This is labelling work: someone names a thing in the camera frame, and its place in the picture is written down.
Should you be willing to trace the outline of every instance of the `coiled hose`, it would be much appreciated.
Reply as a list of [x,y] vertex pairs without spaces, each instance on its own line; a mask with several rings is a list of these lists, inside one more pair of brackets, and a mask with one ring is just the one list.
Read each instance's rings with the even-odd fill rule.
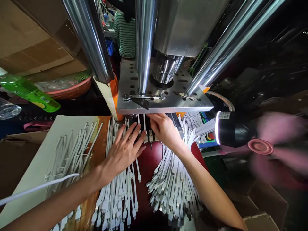
[[213,92],[213,91],[207,91],[206,94],[209,94],[209,95],[214,95],[218,98],[220,98],[229,108],[229,111],[235,111],[235,107],[234,105],[230,102],[230,100],[228,100],[226,97],[222,96],[221,94],[218,94],[216,92]]

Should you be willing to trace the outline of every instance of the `steel plate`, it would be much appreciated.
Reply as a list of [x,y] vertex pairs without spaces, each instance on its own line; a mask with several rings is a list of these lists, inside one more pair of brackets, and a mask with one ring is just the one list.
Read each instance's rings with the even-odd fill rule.
[[[153,63],[150,65],[150,75],[152,74]],[[149,110],[139,106],[132,101],[124,101],[122,95],[137,94],[138,88],[138,74],[135,68],[135,61],[122,60],[121,75],[119,82],[119,96],[117,110],[119,114],[143,114],[143,113],[168,113],[168,112],[188,112],[188,111],[209,111],[214,106],[206,95],[197,89],[196,95],[193,95],[199,100],[190,100],[183,98],[173,93],[173,91],[185,92],[185,88],[191,81],[192,77],[187,71],[179,69],[178,73],[174,76],[174,84],[172,87],[163,90],[150,83],[148,80],[147,94],[160,94],[165,93],[164,100],[154,99],[149,101]]]

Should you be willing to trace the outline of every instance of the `plastic bag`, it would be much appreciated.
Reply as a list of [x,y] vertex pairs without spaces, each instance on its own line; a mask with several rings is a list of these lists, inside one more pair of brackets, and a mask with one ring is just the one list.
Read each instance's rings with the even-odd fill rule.
[[35,83],[42,92],[64,90],[77,85],[79,82],[74,77],[55,79],[46,82]]

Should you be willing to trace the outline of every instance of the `finger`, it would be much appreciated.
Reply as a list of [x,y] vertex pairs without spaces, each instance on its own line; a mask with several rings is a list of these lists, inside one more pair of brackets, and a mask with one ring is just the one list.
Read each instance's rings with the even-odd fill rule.
[[137,140],[137,142],[134,144],[134,148],[139,149],[141,147],[141,145],[144,143],[145,137],[146,137],[147,133],[145,130],[142,131],[139,139]]
[[138,158],[146,148],[147,148],[147,146],[139,148],[139,150],[138,150],[138,152],[136,154],[136,158]]
[[156,121],[157,123],[161,123],[163,121],[163,117],[161,117],[160,115],[158,114],[147,114],[147,116],[150,118],[150,119],[153,119],[154,121]]
[[167,118],[168,116],[165,113],[157,113],[159,116],[163,117],[163,118]]
[[124,130],[125,130],[125,127],[126,127],[126,125],[124,124],[124,125],[122,125],[122,127],[118,130],[118,134],[117,134],[117,136],[116,136],[116,139],[115,139],[114,143],[120,142],[121,137],[122,137],[122,134],[123,134],[123,132],[124,132]]
[[137,122],[133,123],[133,124],[129,127],[129,129],[128,129],[127,132],[125,133],[125,136],[124,136],[123,139],[122,139],[124,142],[127,142],[127,141],[128,141],[128,138],[129,138],[130,135],[132,134],[134,128],[136,127],[136,124],[137,124]]
[[159,135],[160,134],[160,131],[159,131],[159,126],[158,126],[158,124],[155,122],[155,120],[153,120],[153,119],[150,119],[150,122],[151,122],[151,128],[152,128],[152,130],[154,131],[154,133],[156,134],[156,135]]
[[138,134],[139,134],[139,131],[140,131],[140,128],[141,128],[141,124],[138,124],[136,126],[136,129],[134,130],[134,132],[132,133],[131,137],[129,138],[129,142],[131,142],[132,144],[134,144]]

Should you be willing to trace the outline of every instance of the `pink fan blade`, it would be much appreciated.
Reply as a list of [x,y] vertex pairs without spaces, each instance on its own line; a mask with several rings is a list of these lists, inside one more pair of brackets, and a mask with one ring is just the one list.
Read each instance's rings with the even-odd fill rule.
[[251,170],[254,175],[265,183],[287,188],[307,188],[298,182],[282,163],[269,160],[268,156],[254,154],[251,159]]
[[258,122],[258,138],[271,144],[284,143],[302,132],[302,119],[286,113],[268,112]]
[[221,145],[220,148],[221,149],[218,150],[218,153],[220,155],[226,155],[229,153],[245,154],[245,153],[251,152],[247,144],[244,146],[238,147],[238,148]]
[[251,159],[251,170],[257,178],[267,184],[280,185],[283,182],[275,166],[268,161],[267,156],[254,154]]
[[293,170],[308,176],[308,153],[288,148],[275,148],[272,156]]

